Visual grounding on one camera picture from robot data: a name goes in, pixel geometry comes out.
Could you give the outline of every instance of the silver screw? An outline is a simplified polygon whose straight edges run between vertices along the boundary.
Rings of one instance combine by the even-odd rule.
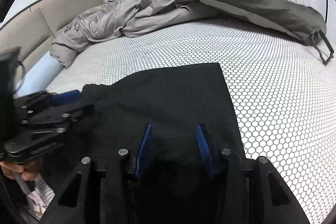
[[[223,149],[221,150],[221,153],[222,153],[223,155],[225,155],[225,156],[228,156],[228,155],[231,154],[231,150],[228,149],[228,148],[223,148]]]
[[[266,162],[268,162],[268,159],[264,156],[260,156],[259,157],[259,161],[262,163],[262,164],[265,164]]]
[[[120,156],[127,155],[127,153],[128,153],[128,150],[127,150],[126,148],[122,148],[122,149],[120,149],[120,150],[118,151],[118,154],[119,154]]]
[[[91,159],[89,157],[82,158],[82,163],[83,164],[88,164],[90,161],[91,161]]]
[[[56,129],[56,132],[57,133],[63,133],[63,132],[65,132],[65,128],[59,127],[59,128]]]

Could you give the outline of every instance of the black cloth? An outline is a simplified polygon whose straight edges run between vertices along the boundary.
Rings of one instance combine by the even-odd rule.
[[[178,165],[182,167],[179,170],[184,170],[184,174],[176,171],[167,182],[167,187],[178,196],[189,196],[201,185],[193,179],[200,172],[204,174],[196,142],[196,127],[200,123],[206,125],[222,147],[245,158],[236,115],[218,63],[141,71],[112,86],[87,85],[80,104],[88,103],[95,105],[93,116],[78,122],[69,132],[68,143],[44,160],[42,176],[56,193],[59,182],[84,156],[91,156],[94,161],[106,160],[108,181],[109,172],[113,172],[109,170],[109,158],[118,156],[119,149],[127,147],[138,134],[144,134],[146,123],[152,124],[157,160],[162,166]]]

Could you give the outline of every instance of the upholstered headboard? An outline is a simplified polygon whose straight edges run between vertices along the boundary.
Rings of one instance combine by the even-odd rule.
[[[0,52],[21,46],[20,61],[29,71],[48,51],[56,32],[102,0],[39,0],[0,29]]]

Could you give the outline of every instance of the gray comforter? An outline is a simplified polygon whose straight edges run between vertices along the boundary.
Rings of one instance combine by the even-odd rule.
[[[92,43],[123,34],[136,37],[160,27],[214,17],[220,11],[287,33],[306,45],[312,44],[316,32],[326,33],[317,11],[287,0],[109,0],[72,20],[52,42],[50,54],[67,68]]]

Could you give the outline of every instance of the honeycomb mesh fabric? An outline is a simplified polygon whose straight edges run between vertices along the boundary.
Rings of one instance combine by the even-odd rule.
[[[246,156],[268,157],[310,223],[321,223],[336,203],[336,67],[313,47],[234,18],[189,22],[94,45],[47,89],[207,62],[221,65]]]

